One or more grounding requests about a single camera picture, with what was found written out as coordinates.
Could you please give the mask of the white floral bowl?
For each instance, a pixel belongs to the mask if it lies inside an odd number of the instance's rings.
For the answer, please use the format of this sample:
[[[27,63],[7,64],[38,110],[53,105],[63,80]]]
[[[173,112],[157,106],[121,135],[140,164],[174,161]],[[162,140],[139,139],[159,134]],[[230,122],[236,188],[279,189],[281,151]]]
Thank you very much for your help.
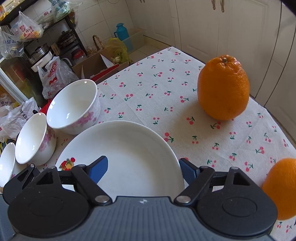
[[[0,186],[4,187],[10,180],[15,165],[15,144],[8,143],[0,158]]]
[[[46,115],[36,113],[25,123],[16,139],[16,161],[21,165],[41,166],[53,155],[56,141],[55,132],[47,124]]]
[[[47,124],[70,135],[78,135],[96,124],[101,111],[96,83],[77,80],[63,88],[47,110]]]

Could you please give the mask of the white fruit plate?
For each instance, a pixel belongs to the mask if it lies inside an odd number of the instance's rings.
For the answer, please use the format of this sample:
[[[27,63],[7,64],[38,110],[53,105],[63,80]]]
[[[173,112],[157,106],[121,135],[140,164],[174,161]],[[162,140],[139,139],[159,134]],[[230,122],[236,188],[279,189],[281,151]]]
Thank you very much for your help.
[[[56,167],[89,165],[101,156],[108,169],[98,181],[117,196],[169,196],[184,190],[180,165],[167,142],[153,130],[131,121],[108,121],[77,135],[60,154]]]

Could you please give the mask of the bumpy orange tangerine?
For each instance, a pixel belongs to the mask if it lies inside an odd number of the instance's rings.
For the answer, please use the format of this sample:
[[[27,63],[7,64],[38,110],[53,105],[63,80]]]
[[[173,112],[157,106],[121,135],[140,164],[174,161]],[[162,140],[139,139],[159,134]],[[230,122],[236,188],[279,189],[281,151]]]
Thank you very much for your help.
[[[198,102],[210,117],[228,121],[247,107],[250,84],[241,63],[230,55],[211,59],[197,80]]]

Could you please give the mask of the orange with green leaves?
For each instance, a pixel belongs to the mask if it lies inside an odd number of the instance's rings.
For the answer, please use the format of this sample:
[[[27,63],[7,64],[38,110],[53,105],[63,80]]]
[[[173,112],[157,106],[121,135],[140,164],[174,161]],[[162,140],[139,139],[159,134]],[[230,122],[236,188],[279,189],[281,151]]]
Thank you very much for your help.
[[[267,174],[262,190],[276,205],[278,220],[295,216],[295,159],[278,161]]]

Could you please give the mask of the red white plastic bag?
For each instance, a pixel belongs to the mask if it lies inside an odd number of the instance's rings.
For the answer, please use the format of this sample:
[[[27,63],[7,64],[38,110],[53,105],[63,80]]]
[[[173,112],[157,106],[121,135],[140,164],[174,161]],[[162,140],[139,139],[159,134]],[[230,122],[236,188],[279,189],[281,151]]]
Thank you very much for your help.
[[[53,57],[45,66],[45,69],[46,71],[37,66],[39,78],[43,85],[42,95],[44,99],[52,99],[64,87],[79,80],[78,76],[59,56]]]

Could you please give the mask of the brown cardboard box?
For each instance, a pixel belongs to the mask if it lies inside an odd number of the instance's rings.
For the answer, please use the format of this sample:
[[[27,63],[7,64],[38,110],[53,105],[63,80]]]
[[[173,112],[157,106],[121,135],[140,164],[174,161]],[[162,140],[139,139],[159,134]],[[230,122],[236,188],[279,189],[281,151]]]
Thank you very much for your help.
[[[108,50],[104,49],[100,50],[94,55],[91,55],[90,57],[87,57],[82,62],[76,64],[72,67],[72,70],[78,76],[79,79],[90,79],[90,77],[114,65],[116,64],[114,64],[111,61],[111,57]]]

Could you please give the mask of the yellow plastic bag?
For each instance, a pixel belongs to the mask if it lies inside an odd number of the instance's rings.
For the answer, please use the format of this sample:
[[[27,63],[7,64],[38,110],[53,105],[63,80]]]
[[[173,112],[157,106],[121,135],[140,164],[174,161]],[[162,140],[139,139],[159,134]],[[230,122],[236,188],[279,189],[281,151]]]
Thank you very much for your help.
[[[107,41],[106,48],[114,64],[131,63],[126,45],[118,38],[110,38]]]

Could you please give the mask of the wicker basket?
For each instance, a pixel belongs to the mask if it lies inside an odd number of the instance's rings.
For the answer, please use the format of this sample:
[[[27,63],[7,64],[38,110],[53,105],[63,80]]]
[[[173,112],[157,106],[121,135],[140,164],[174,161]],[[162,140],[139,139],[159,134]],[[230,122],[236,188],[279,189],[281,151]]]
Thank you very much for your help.
[[[99,52],[100,50],[103,50],[104,47],[104,43],[102,42],[102,40],[100,40],[100,38],[97,35],[93,35],[92,36],[92,40],[94,43],[93,47],[88,47],[87,50],[87,54],[89,56],[96,54],[97,52]]]

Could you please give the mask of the blue thermos jug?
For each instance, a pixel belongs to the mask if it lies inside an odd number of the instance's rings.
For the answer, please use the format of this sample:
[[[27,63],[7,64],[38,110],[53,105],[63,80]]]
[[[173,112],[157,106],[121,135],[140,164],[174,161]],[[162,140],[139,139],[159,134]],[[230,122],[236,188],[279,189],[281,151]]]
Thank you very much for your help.
[[[124,23],[118,23],[116,25],[116,31],[114,32],[114,36],[121,41],[130,37],[127,28],[124,26]]]

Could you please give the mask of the black metal storage rack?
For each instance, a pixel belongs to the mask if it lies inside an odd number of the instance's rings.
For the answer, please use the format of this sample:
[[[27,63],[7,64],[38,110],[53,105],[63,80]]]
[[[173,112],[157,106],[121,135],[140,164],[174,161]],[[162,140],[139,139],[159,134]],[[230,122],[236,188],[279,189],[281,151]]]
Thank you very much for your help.
[[[38,19],[26,11],[35,1],[20,1],[1,18],[1,104],[19,105],[33,97],[43,107],[43,84],[37,68],[45,68],[55,56],[63,64],[76,64],[74,53],[86,49],[77,33],[82,1],[49,1],[50,8]]]

